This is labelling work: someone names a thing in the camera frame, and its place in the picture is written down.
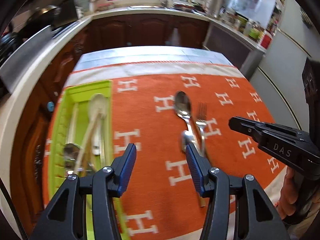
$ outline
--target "orange tablecloth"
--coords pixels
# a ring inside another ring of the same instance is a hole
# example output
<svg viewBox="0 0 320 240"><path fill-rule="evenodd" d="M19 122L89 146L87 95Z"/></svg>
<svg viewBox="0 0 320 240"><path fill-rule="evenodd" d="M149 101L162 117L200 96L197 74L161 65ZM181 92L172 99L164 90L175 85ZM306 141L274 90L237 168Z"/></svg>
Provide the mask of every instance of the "orange tablecloth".
<svg viewBox="0 0 320 240"><path fill-rule="evenodd" d="M184 236L201 229L204 223L206 208L199 207L186 158L181 152L180 135L187 127L173 110L173 96L178 90L190 97L194 116L199 102L208 104L206 147L214 166L234 176L252 174L263 188L285 167L260 151L252 138L228 127L228 120L237 115L273 122L259 95L236 68L175 62L146 63L146 69L150 64L157 69L156 74L148 72L120 78L112 78L116 74L110 74L109 77L114 81L114 154L121 155L129 142L135 143L138 149L128 189L121 198L133 240ZM178 73L171 74L159 71L171 65L184 70L178 68ZM125 67L128 66L122 64L76 72L67 84L75 85L86 78L92 81L92 77L101 80L106 78L102 73ZM230 202L233 212L232 197ZM196 239L194 236L180 239Z"/></svg>

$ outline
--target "metal spoon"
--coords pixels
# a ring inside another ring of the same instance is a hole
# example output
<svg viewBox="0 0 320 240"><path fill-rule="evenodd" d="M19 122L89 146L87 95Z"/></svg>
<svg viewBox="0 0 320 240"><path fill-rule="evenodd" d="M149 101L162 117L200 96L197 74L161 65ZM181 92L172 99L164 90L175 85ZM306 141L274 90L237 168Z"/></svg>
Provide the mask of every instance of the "metal spoon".
<svg viewBox="0 0 320 240"><path fill-rule="evenodd" d="M181 150L186 153L186 148L189 143L196 145L196 140L192 132L183 131L181 133ZM200 207L206 206L205 200L198 195Z"/></svg>
<svg viewBox="0 0 320 240"><path fill-rule="evenodd" d="M78 157L79 151L80 151L80 146L75 144L75 143L68 143L66 144L66 146L63 149L64 151L64 156L65 156L65 168L67 170L66 172L66 176L68 176L69 174L72 174L74 171L74 167L76 164L76 159ZM96 173L96 169L94 167L94 165L92 163L90 163L89 161L87 161L88 164L88 170L87 174L88 175L92 175L94 173ZM78 172L84 171L83 167L79 167Z"/></svg>
<svg viewBox="0 0 320 240"><path fill-rule="evenodd" d="M191 102L188 96L186 95L185 92L179 91L176 93L175 98L174 98L174 110L176 114L181 117L187 124L188 127L188 134L192 136L193 138L193 143L201 155L200 147L198 144L198 141L193 134L192 127L191 127Z"/></svg>
<svg viewBox="0 0 320 240"><path fill-rule="evenodd" d="M183 131L181 133L181 150L186 153L186 147L189 143L196 143L196 140L192 133L189 131Z"/></svg>

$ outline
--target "table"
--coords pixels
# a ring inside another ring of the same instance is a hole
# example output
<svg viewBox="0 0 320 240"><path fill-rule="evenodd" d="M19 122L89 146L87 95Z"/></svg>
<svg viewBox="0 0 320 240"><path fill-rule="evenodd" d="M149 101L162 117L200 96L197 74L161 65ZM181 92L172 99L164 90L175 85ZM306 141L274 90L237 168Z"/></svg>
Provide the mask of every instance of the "table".
<svg viewBox="0 0 320 240"><path fill-rule="evenodd" d="M228 127L229 118L237 115L264 122L273 118L250 83L222 54L176 47L93 52L83 55L66 87L104 79L113 80L114 155L121 155L129 142L137 146L135 167L121 198L122 215L133 240L193 240L201 234L206 208L198 205L180 150L180 134L186 125L173 110L178 90L190 97L193 115L198 102L208 104L205 135L213 164L230 175L254 175L273 203L279 199L284 164ZM46 150L44 174L50 144ZM231 196L231 216L234 201Z"/></svg>

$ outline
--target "green container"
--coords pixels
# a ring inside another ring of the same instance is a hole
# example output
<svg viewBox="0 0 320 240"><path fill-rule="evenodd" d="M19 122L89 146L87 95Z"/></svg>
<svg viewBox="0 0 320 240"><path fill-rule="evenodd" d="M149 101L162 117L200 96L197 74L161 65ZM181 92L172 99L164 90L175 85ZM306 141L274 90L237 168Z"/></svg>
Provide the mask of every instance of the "green container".
<svg viewBox="0 0 320 240"><path fill-rule="evenodd" d="M48 164L48 193L49 199L57 192L58 188L65 180L65 159L63 148L66 143L68 126L71 120L73 107L78 103L78 115L76 119L76 134L74 143L81 145L87 126L89 124L88 102L94 94L103 94L108 100L107 116L104 119L104 150L106 165L111 165L113 161L112 127L111 127L111 96L112 81L99 81L89 84L83 84L65 89L58 105L52 128L51 147ZM93 164L97 170L101 169L100 156L95 156ZM123 210L120 200L114 198L114 205L118 215L119 228L123 240L129 240L129 234L123 218ZM86 224L88 240L94 240L91 195L87 196Z"/></svg>

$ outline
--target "blue gripper pad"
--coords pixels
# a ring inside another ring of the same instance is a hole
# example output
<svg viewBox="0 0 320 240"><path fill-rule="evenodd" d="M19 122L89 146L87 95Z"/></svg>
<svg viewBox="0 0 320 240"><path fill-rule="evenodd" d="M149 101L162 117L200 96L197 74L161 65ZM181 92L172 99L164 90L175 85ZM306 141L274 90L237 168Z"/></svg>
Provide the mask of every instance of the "blue gripper pad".
<svg viewBox="0 0 320 240"><path fill-rule="evenodd" d="M211 168L209 161L199 155L194 144L187 145L186 159L196 192L201 197L209 197L209 192L214 190L214 184L209 181L208 171Z"/></svg>
<svg viewBox="0 0 320 240"><path fill-rule="evenodd" d="M136 158L137 148L129 143L124 154L113 160L111 167L115 172L113 179L108 182L108 191L112 197L119 198L127 190Z"/></svg>

